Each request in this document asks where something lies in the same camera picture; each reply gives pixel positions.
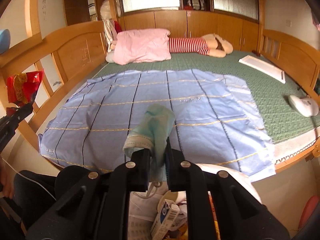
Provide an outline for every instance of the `green mattress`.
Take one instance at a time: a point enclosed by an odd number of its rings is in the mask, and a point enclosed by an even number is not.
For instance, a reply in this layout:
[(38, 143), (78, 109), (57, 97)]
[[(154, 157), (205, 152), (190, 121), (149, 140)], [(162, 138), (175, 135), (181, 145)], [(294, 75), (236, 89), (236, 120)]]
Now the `green mattress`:
[(244, 79), (263, 117), (266, 130), (273, 141), (280, 142), (303, 134), (320, 126), (320, 116), (304, 117), (288, 104), (288, 95), (304, 97), (305, 93), (286, 75), (286, 83), (255, 70), (238, 60), (252, 53), (234, 51), (225, 58), (214, 58), (197, 53), (172, 54), (171, 60), (153, 63), (130, 63), (124, 66), (112, 63), (106, 65), (96, 77), (124, 70), (185, 70), (196, 68), (218, 74), (230, 74)]

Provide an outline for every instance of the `barcode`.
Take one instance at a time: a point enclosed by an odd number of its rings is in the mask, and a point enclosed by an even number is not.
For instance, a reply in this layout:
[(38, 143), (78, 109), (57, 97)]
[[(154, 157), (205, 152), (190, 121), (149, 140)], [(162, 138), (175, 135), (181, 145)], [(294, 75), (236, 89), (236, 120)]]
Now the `barcode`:
[(178, 213), (178, 211), (172, 211), (170, 213), (170, 215), (168, 216), (168, 220), (173, 221), (176, 218), (177, 213)]

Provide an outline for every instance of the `light switch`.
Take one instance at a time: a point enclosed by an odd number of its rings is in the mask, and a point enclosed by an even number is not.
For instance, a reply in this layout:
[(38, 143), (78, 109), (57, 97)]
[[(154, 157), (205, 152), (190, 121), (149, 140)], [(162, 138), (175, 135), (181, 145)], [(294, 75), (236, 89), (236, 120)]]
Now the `light switch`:
[(291, 27), (291, 21), (290, 20), (286, 20), (285, 21), (285, 25), (287, 25), (288, 27)]

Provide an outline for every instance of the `pink pillow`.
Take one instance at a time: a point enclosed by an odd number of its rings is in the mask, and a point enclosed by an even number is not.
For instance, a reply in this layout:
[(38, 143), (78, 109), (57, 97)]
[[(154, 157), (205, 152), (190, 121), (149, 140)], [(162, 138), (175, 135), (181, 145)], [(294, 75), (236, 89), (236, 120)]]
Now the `pink pillow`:
[(130, 62), (155, 62), (171, 59), (165, 29), (130, 30), (117, 35), (114, 61), (120, 65)]

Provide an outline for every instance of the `wooden footboard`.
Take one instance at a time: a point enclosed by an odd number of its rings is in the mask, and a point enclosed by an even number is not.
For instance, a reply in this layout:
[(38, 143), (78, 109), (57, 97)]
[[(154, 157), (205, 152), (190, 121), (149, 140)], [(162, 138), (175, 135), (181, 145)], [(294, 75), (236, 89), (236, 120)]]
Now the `wooden footboard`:
[[(262, 37), (263, 46), (260, 53), (284, 70), (320, 105), (320, 97), (314, 91), (319, 75), (320, 52), (309, 44), (282, 32), (263, 30)], [(276, 171), (280, 172), (311, 155), (318, 157), (319, 142), (317, 139), (311, 147), (276, 164)]]
[[(43, 86), (49, 98), (38, 107), (34, 103), (34, 115), (29, 122), (22, 121), (18, 127), (24, 138), (38, 150), (37, 130), (57, 104), (86, 75), (104, 60), (106, 48), (103, 39), (103, 22), (86, 22), (68, 26), (50, 33), (44, 39), (38, 33), (10, 48), (0, 55), (0, 101), (4, 108), (8, 103), (6, 79), (25, 71), (47, 55), (51, 55), (60, 76), (62, 86), (55, 92), (44, 77)], [(35, 65), (42, 70), (41, 64)]]

